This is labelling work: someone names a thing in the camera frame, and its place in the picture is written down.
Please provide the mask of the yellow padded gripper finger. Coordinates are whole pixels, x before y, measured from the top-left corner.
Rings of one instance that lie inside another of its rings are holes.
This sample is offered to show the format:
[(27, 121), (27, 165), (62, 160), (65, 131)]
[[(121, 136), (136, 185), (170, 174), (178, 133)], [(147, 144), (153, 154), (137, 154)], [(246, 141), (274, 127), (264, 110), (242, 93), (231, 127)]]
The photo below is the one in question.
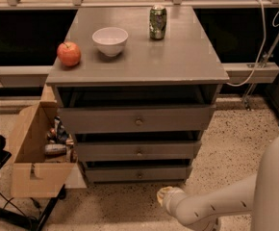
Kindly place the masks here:
[(157, 191), (157, 200), (159, 202), (160, 205), (163, 205), (163, 201), (164, 201), (164, 198), (165, 196), (172, 190), (172, 187), (171, 186), (167, 186), (167, 187), (163, 187), (163, 188), (160, 188), (158, 191)]

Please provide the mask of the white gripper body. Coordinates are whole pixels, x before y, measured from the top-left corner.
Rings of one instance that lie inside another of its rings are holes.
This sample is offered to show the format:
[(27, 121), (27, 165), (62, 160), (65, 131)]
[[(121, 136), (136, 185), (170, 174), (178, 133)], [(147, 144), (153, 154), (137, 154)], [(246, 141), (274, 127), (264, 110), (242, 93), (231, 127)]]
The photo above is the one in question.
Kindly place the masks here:
[(180, 188), (164, 188), (163, 193), (163, 208), (166, 211), (175, 211), (178, 204), (186, 197), (186, 193)]

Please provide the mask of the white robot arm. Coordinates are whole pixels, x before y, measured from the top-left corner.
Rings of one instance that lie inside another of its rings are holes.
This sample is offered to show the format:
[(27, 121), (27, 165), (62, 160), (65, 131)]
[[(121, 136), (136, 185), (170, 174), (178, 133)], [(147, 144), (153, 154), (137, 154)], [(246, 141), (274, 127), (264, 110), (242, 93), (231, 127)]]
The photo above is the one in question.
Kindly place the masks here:
[(191, 196), (158, 190), (161, 207), (191, 231), (219, 231), (219, 219), (249, 214), (250, 231), (279, 231), (279, 137), (266, 149), (256, 174), (220, 190)]

